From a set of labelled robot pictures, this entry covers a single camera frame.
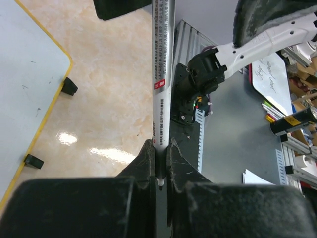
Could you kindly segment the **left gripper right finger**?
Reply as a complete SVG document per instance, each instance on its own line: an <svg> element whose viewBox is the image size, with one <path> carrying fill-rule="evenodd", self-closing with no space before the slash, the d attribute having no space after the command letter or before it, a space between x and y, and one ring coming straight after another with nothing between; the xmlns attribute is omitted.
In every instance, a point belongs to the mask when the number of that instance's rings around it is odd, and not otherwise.
<svg viewBox="0 0 317 238"><path fill-rule="evenodd" d="M167 148L168 223L174 238L314 238L308 200L290 186L216 184L172 139Z"/></svg>

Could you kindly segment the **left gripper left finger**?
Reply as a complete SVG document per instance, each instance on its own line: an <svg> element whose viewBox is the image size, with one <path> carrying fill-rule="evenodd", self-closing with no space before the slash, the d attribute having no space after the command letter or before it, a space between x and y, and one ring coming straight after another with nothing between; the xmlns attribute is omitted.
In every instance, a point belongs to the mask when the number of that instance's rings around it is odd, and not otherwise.
<svg viewBox="0 0 317 238"><path fill-rule="evenodd" d="M44 178L23 182L0 220L3 238L153 238L154 147L111 178Z"/></svg>

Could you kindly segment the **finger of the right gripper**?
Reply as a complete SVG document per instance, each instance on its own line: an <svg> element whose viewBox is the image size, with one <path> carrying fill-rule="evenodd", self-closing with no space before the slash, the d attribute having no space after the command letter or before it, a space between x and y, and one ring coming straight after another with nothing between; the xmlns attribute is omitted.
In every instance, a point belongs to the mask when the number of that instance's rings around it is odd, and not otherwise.
<svg viewBox="0 0 317 238"><path fill-rule="evenodd" d="M96 15L103 21L111 20L152 3L151 0L93 0Z"/></svg>
<svg viewBox="0 0 317 238"><path fill-rule="evenodd" d="M315 0L240 0L235 9L233 45L239 48L264 30L316 10Z"/></svg>

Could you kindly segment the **white whiteboard yellow frame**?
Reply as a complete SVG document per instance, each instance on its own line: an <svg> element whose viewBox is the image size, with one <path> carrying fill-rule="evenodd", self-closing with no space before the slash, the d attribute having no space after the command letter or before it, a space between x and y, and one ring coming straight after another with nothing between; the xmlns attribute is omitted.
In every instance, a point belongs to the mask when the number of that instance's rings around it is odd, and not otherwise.
<svg viewBox="0 0 317 238"><path fill-rule="evenodd" d="M1 206L8 201L72 66L67 50L20 1L1 1Z"/></svg>

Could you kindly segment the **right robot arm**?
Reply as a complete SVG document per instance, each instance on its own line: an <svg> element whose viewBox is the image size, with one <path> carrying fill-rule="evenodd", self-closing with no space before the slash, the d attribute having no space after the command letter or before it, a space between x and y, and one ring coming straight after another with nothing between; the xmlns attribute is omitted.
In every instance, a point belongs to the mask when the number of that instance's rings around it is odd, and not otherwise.
<svg viewBox="0 0 317 238"><path fill-rule="evenodd" d="M97 17L111 20L145 6L152 7L153 101L171 98L176 3L173 0L96 0ZM233 40L195 56L211 71L191 91L204 92L217 78L231 77L240 68L283 48L314 41L317 34L314 0L240 0L235 10Z"/></svg>

